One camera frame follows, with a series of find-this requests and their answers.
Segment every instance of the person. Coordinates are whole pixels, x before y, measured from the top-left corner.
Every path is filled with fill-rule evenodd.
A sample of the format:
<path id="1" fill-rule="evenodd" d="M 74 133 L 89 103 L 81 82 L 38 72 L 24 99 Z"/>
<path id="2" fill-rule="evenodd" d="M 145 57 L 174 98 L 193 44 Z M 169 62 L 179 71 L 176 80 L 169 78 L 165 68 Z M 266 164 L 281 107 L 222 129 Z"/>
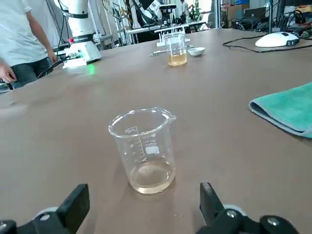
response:
<path id="1" fill-rule="evenodd" d="M 14 88 L 37 80 L 49 67 L 48 58 L 57 61 L 26 0 L 0 1 L 0 32 L 0 79 Z"/>
<path id="2" fill-rule="evenodd" d="M 185 0 L 181 0 L 182 8 L 181 8 L 181 21 L 182 23 L 186 23 L 186 17 L 189 16 L 189 6 Z"/>

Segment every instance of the white mouse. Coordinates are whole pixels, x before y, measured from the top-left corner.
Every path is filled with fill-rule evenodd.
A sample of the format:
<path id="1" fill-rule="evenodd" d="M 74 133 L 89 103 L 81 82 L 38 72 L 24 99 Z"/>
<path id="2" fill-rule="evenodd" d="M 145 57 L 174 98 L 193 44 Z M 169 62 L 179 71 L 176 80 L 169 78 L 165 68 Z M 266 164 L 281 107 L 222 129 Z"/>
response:
<path id="1" fill-rule="evenodd" d="M 280 47 L 293 46 L 299 42 L 299 38 L 291 33 L 277 32 L 263 36 L 255 43 L 256 47 Z"/>

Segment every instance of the brown table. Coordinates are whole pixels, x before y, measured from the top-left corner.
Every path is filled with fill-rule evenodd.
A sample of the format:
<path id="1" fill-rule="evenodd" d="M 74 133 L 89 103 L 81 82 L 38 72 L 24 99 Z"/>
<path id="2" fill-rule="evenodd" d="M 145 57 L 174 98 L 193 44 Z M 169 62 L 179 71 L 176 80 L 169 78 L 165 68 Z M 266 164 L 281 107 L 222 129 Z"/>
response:
<path id="1" fill-rule="evenodd" d="M 169 67 L 155 42 L 103 52 L 102 61 L 62 70 L 0 97 L 0 219 L 27 222 L 89 183 L 81 234 L 192 234 L 203 225 L 199 183 L 253 219 L 277 214 L 311 232 L 312 142 L 252 114 L 254 97 L 311 81 L 312 50 L 255 54 L 222 42 L 236 30 L 191 34 L 202 57 Z M 253 47 L 254 41 L 245 45 Z M 160 106 L 172 127 L 173 186 L 159 195 L 130 188 L 107 126 L 131 109 Z"/>

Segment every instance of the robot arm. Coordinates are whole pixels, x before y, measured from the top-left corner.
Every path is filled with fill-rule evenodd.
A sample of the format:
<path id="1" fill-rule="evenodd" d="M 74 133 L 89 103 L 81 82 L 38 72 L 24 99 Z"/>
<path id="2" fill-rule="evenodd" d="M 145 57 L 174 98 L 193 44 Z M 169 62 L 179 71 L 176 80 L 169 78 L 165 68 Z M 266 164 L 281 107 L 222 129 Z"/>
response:
<path id="1" fill-rule="evenodd" d="M 65 62 L 66 67 L 86 65 L 101 58 L 93 40 L 94 28 L 89 21 L 88 0 L 54 0 L 54 3 L 68 16 L 68 24 L 73 34 L 73 44 L 66 52 L 74 57 Z"/>

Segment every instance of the green cloth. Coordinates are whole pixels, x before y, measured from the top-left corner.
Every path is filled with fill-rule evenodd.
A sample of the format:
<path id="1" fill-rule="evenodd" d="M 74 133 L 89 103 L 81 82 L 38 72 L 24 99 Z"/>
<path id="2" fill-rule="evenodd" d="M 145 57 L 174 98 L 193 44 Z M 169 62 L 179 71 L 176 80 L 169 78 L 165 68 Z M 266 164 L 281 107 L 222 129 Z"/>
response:
<path id="1" fill-rule="evenodd" d="M 312 83 L 258 97 L 249 108 L 289 133 L 312 138 Z"/>

